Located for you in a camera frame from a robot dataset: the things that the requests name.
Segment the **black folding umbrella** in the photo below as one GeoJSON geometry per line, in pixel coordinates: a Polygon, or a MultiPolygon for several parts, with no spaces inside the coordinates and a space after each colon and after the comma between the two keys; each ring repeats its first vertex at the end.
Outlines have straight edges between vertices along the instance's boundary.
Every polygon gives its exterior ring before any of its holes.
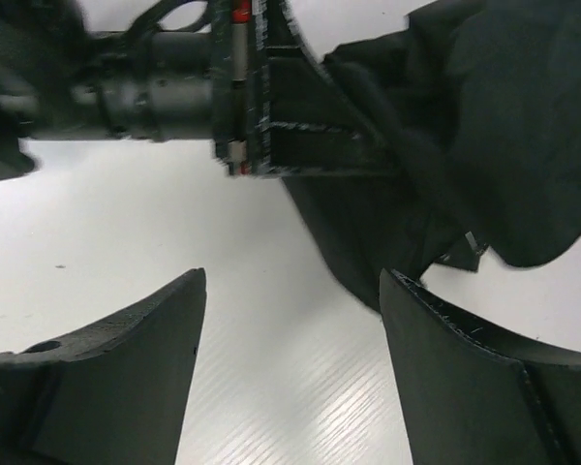
{"type": "Polygon", "coordinates": [[[466,234],[515,267],[581,236],[581,1],[436,1],[324,59],[376,124],[392,177],[284,181],[335,279],[378,310],[466,234]]]}

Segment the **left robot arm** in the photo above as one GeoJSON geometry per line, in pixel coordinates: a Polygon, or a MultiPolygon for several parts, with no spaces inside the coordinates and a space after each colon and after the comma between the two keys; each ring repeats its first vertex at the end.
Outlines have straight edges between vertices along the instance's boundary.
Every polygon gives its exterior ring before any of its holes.
{"type": "Polygon", "coordinates": [[[385,137],[312,56],[284,1],[160,1],[92,33],[76,1],[0,1],[0,180],[34,140],[211,140],[231,176],[389,176],[385,137]]]}

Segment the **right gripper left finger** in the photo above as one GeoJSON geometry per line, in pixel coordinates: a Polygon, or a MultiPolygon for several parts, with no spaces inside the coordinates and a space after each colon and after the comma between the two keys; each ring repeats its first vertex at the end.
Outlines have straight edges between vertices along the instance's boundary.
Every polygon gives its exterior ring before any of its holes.
{"type": "Polygon", "coordinates": [[[0,353],[0,464],[172,464],[197,359],[206,277],[15,354],[0,353]]]}

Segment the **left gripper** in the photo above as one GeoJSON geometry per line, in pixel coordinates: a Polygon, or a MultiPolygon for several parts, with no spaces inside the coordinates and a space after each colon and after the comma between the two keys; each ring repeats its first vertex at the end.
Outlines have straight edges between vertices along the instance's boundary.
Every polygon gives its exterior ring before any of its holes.
{"type": "Polygon", "coordinates": [[[373,123],[305,43],[286,1],[211,1],[214,155],[231,176],[392,175],[373,123]]]}

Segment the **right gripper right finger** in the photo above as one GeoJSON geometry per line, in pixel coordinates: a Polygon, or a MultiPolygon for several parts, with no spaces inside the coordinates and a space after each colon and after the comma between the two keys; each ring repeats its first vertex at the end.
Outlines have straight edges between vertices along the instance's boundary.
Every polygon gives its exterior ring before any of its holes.
{"type": "Polygon", "coordinates": [[[413,462],[581,464],[581,353],[380,279],[383,325],[413,462]]]}

